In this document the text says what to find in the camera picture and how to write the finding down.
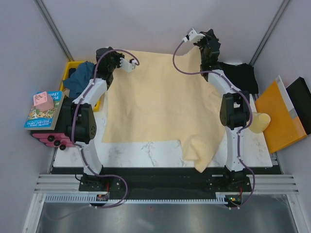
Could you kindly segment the cream yellow t shirt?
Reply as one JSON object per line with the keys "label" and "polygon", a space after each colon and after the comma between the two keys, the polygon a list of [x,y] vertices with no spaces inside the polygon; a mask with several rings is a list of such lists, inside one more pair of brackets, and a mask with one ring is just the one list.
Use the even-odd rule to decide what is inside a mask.
{"label": "cream yellow t shirt", "polygon": [[140,65],[116,69],[105,94],[105,143],[179,140],[183,159],[198,172],[210,164],[225,133],[222,95],[198,74],[200,52],[181,56],[135,51]]}

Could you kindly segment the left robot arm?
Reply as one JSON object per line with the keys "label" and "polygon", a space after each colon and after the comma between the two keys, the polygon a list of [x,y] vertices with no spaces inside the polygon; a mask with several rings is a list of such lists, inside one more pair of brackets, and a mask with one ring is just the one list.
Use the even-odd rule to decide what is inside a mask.
{"label": "left robot arm", "polygon": [[98,49],[87,86],[78,97],[63,103],[59,117],[65,135],[80,153],[83,174],[92,176],[89,184],[96,191],[105,189],[107,175],[101,174],[103,165],[95,147],[97,124],[93,108],[111,86],[115,69],[124,67],[125,53],[112,47]]}

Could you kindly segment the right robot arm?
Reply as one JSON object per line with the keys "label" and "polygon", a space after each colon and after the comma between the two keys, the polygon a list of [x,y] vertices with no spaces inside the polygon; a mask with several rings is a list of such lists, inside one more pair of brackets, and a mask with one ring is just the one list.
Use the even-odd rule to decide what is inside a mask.
{"label": "right robot arm", "polygon": [[249,93],[238,89],[225,76],[218,63],[219,39],[212,29],[200,32],[202,38],[196,42],[201,56],[200,71],[204,79],[222,94],[220,121],[227,136],[227,159],[225,168],[231,173],[242,173],[246,169],[243,162],[243,136],[247,123],[251,121]]}

